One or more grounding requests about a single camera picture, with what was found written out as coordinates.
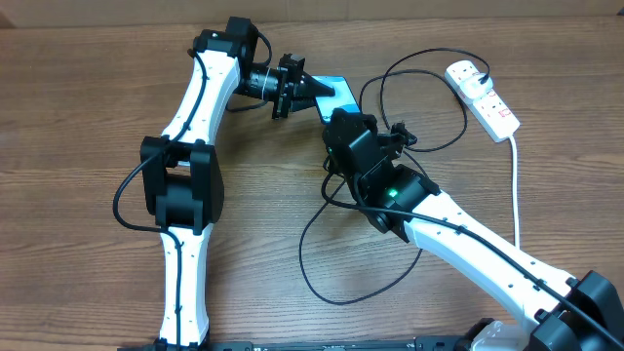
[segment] wall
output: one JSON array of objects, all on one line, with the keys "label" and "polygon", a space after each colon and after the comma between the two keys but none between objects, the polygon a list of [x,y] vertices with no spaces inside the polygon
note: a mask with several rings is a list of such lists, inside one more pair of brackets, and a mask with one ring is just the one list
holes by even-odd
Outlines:
[{"label": "wall", "polygon": [[262,21],[607,16],[622,0],[0,0],[0,27]]}]

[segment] power outlet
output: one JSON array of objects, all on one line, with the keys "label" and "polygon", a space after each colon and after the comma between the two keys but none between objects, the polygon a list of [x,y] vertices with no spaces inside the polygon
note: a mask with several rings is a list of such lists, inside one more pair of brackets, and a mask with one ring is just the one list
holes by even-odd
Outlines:
[{"label": "power outlet", "polygon": [[505,140],[520,127],[518,118],[494,91],[491,79],[479,82],[483,73],[471,61],[450,65],[445,77],[494,141]]}]

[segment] white arm segment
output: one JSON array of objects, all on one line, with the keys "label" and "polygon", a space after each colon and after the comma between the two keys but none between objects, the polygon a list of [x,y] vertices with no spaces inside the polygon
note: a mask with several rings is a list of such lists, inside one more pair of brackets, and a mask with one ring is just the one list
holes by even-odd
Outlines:
[{"label": "white arm segment", "polygon": [[[557,293],[563,296],[569,293],[570,287],[566,280],[571,277],[570,274],[523,253],[465,213],[447,193],[429,195],[413,212],[465,225],[531,274],[543,279]],[[558,304],[554,297],[535,289],[533,283],[514,267],[469,236],[416,218],[406,222],[405,227],[410,241],[450,263],[486,291],[518,321],[526,334],[530,334],[538,325],[534,318],[535,312],[540,308],[551,311]]]},{"label": "white arm segment", "polygon": [[[188,346],[191,342],[201,344],[209,327],[205,294],[206,261],[213,224],[209,224],[202,231],[202,235],[193,235],[191,228],[171,226],[169,231],[177,236],[182,249],[182,277],[179,291],[180,345]],[[177,250],[174,240],[169,235],[161,233],[160,237],[165,249],[165,317],[160,337],[175,345]]]},{"label": "white arm segment", "polygon": [[[208,81],[190,129],[179,141],[194,143],[196,140],[203,140],[206,144],[214,145],[216,130],[221,123],[225,104],[241,80],[240,67],[238,59],[231,58],[226,53],[206,50],[204,53],[198,53],[198,55],[206,66]],[[174,120],[163,131],[163,136],[173,138],[182,129],[182,125],[191,113],[201,90],[202,77],[202,68],[199,61],[195,59],[193,76],[186,89],[184,99],[175,114]]]}]

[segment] wooden table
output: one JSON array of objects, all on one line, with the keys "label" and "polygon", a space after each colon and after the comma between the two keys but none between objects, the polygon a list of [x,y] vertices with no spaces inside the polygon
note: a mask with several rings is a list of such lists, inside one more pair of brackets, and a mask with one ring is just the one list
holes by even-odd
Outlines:
[{"label": "wooden table", "polygon": [[[624,293],[624,21],[428,19],[261,24],[276,54],[306,71],[344,75],[354,92],[396,59],[457,47],[491,64],[496,90],[523,125],[523,249],[582,277],[596,269]],[[222,24],[0,31],[0,349],[111,350],[151,342],[163,313],[160,239],[125,230],[111,199],[177,110],[191,72],[185,50]],[[263,59],[264,49],[257,56]],[[465,59],[406,62],[444,72]],[[364,110],[377,116],[378,86]],[[433,78],[387,85],[391,121],[420,147],[461,129],[457,103]],[[245,103],[236,98],[236,103]],[[511,240],[510,148],[469,116],[466,135],[416,155],[472,216]],[[226,114],[217,154],[225,207],[210,241],[213,340],[409,338],[464,333],[482,317],[509,321],[468,279],[429,253],[378,297],[335,307],[306,288],[297,244],[323,204],[322,126],[313,109],[272,121],[270,107]],[[349,199],[346,191],[338,196]],[[123,198],[129,220],[152,224],[140,178]],[[416,249],[361,214],[330,208],[306,238],[312,284],[346,299],[398,277]]]}]

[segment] white power strip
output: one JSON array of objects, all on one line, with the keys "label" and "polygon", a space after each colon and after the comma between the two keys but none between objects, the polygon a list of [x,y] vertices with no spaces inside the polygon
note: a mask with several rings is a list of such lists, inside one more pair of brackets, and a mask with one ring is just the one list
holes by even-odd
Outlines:
[{"label": "white power strip", "polygon": [[491,77],[484,83],[485,76],[469,60],[462,60],[450,65],[445,77],[459,94],[466,106],[477,117],[489,136],[495,142],[509,139],[512,150],[512,203],[514,212],[514,242],[520,248],[520,215],[518,210],[518,148],[514,132],[520,127],[520,121],[507,107],[493,89]]}]

